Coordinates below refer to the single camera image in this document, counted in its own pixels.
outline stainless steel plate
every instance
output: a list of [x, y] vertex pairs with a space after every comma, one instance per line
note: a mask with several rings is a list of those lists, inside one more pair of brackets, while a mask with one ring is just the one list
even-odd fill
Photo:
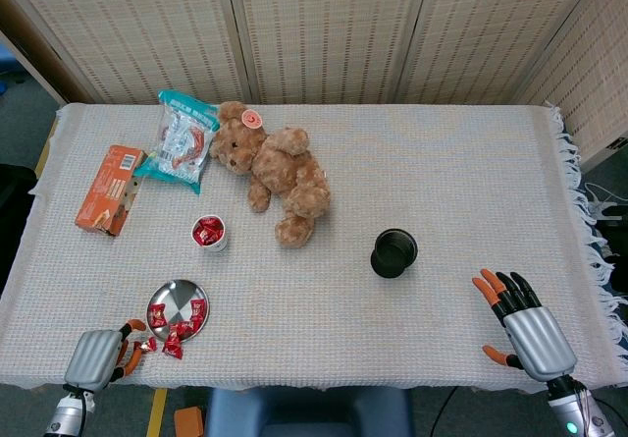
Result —
[[[205, 300], [207, 307], [205, 308], [205, 317], [203, 323], [198, 330], [189, 337], [186, 337], [182, 342], [190, 340], [196, 334], [198, 334], [209, 316], [209, 300], [202, 288], [189, 280], [173, 280], [172, 282], [165, 283], [159, 290], [155, 292], [153, 298], [150, 299], [148, 307], [146, 308], [146, 324], [152, 331], [152, 333], [162, 342], [165, 342], [170, 332], [170, 325], [177, 324], [180, 321], [187, 321], [192, 315], [191, 300]], [[165, 304], [164, 310], [168, 325], [164, 327], [150, 327], [150, 321], [148, 320], [148, 310], [151, 304]]]

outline orange object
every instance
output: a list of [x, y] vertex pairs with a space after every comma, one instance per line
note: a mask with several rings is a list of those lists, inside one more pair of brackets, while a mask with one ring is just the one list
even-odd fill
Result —
[[135, 368], [139, 365], [139, 361], [141, 360], [141, 350], [135, 349], [129, 359], [129, 363], [125, 365], [125, 375], [128, 376], [133, 373]]
[[497, 302], [499, 302], [499, 298], [497, 294], [493, 291], [493, 289], [485, 282], [484, 280], [475, 277], [473, 279], [473, 284], [476, 286], [478, 290], [484, 295], [484, 298], [487, 299], [489, 304], [493, 306]]
[[135, 331], [145, 331], [146, 330], [146, 324], [144, 324], [144, 322], [139, 320], [139, 319], [129, 319], [127, 321], [127, 324], [129, 324], [131, 329], [135, 330]]
[[504, 285], [504, 283], [502, 283], [501, 280], [496, 276], [496, 274], [493, 273], [491, 270], [483, 268], [480, 273], [482, 273], [482, 276], [486, 278], [487, 282], [491, 284], [493, 290], [495, 290], [495, 293], [499, 295], [501, 292], [506, 291], [506, 286]]
[[203, 437], [203, 414], [199, 408], [175, 411], [177, 437]]
[[75, 224], [94, 233], [118, 236], [127, 220], [140, 178], [133, 170], [144, 159], [141, 149], [112, 145], [80, 207]]
[[116, 360], [116, 365], [119, 365], [122, 359], [125, 357], [128, 346], [129, 346], [129, 341], [127, 339], [124, 339], [122, 342], [122, 347], [120, 348], [120, 353], [118, 354], [118, 359]]
[[255, 110], [244, 110], [241, 118], [244, 125], [251, 130], [262, 127], [262, 117]]
[[484, 351], [486, 355], [489, 356], [489, 358], [492, 361], [499, 363], [500, 365], [503, 365], [503, 366], [509, 366], [507, 362], [508, 355], [501, 353], [500, 351], [498, 351], [497, 349], [491, 346], [483, 346], [482, 350]]

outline cardboard box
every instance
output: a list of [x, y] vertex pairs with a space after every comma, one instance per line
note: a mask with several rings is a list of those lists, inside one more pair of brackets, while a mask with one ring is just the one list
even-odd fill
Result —
[[118, 236], [141, 181], [133, 176], [133, 170], [145, 156], [141, 149], [122, 145], [109, 147], [75, 224], [89, 232]]
[[203, 437], [203, 414], [199, 408], [175, 411], [177, 437]]

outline woven screen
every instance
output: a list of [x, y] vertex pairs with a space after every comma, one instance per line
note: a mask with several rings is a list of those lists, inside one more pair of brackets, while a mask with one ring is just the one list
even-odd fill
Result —
[[30, 0], [106, 103], [241, 98], [218, 0]]
[[413, 0], [242, 1], [262, 103], [385, 102]]
[[628, 131], [628, 0], [582, 0], [521, 104], [562, 108], [583, 164]]
[[501, 103], [576, 0], [425, 0], [397, 101]]

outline plastic bag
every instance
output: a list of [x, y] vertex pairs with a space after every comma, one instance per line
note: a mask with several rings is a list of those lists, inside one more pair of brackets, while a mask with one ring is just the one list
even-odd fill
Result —
[[160, 91], [159, 101], [159, 141], [134, 175], [181, 182], [200, 193], [209, 145], [220, 128], [218, 108], [174, 90]]

